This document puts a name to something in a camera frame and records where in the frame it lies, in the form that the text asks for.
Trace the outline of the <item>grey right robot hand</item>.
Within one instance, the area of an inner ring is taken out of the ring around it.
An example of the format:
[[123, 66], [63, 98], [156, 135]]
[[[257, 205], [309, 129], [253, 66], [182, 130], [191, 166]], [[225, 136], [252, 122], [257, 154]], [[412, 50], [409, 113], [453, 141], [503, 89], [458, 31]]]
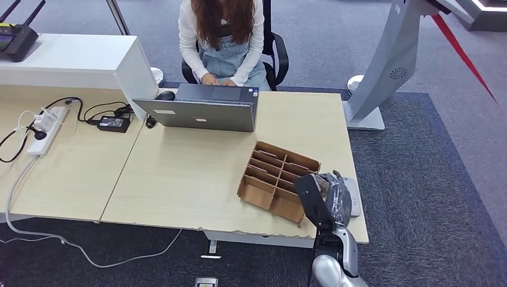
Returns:
[[352, 197], [344, 178], [333, 170], [317, 174], [316, 180], [324, 202], [324, 217], [335, 226], [347, 227], [352, 217]]

